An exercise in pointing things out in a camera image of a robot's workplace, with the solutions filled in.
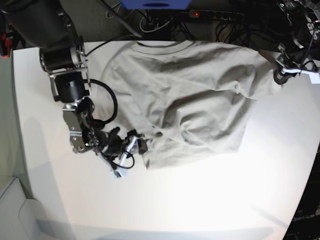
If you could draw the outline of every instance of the blue box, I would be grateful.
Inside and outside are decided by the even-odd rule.
[[[121,0],[126,9],[186,9],[191,0]]]

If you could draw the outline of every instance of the white table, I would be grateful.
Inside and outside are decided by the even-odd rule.
[[[91,77],[100,79],[126,43],[112,42],[90,55]],[[86,44],[87,51],[96,45]],[[92,151],[72,152],[63,105],[53,101],[38,49],[14,52],[14,75],[32,191],[60,239],[281,240],[285,235],[320,140],[320,86],[306,76],[290,79],[281,94],[257,103],[239,153],[159,170],[147,170],[137,160],[127,178],[113,179]]]

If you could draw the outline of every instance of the cloth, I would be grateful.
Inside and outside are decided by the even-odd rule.
[[[106,130],[119,126],[122,137],[132,129],[144,134],[148,168],[238,151],[254,103],[279,89],[272,65],[258,52],[200,41],[161,47],[131,43],[100,80],[113,89],[119,108]],[[109,118],[108,93],[93,92],[97,117]]]

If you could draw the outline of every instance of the gray t-shirt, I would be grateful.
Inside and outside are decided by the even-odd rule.
[[[239,149],[256,100],[279,89],[272,65],[258,52],[216,42],[146,46],[133,42],[105,67],[121,136],[145,134],[148,168],[176,166]],[[92,89],[99,119],[113,112],[108,93]]]

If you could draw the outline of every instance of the white cable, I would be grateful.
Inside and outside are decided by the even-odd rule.
[[[120,9],[121,9],[121,2],[118,2],[117,4],[113,5],[111,8],[112,8],[112,9],[117,8],[117,9],[115,10],[115,12],[118,14],[119,11],[120,11]],[[130,15],[134,13],[134,11],[135,11],[135,10],[131,10],[131,11],[128,13],[128,15],[124,17],[124,19],[127,19],[128,17],[130,17]],[[105,17],[106,17],[107,19],[113,19],[113,18],[114,18],[113,16],[110,16],[110,15],[109,15],[109,12],[108,12],[108,11],[105,12]]]
[[[160,27],[158,27],[158,28],[156,28],[156,29],[153,29],[153,30],[144,30],[144,29],[142,28],[141,24],[142,24],[142,22],[143,22],[143,20],[144,20],[145,18],[146,18],[146,17],[144,17],[144,16],[141,18],[141,21],[140,21],[140,23],[139,23],[139,27],[140,27],[140,30],[141,30],[142,32],[146,33],[146,34],[148,34],[148,33],[154,33],[154,32],[156,32],[156,31],[158,31],[158,30],[160,30],[160,29],[163,29],[164,27],[168,26],[169,23],[171,23],[171,21],[172,21],[172,19],[173,19],[173,18],[171,18],[168,22],[166,22],[165,24],[163,24],[162,26],[160,26]]]

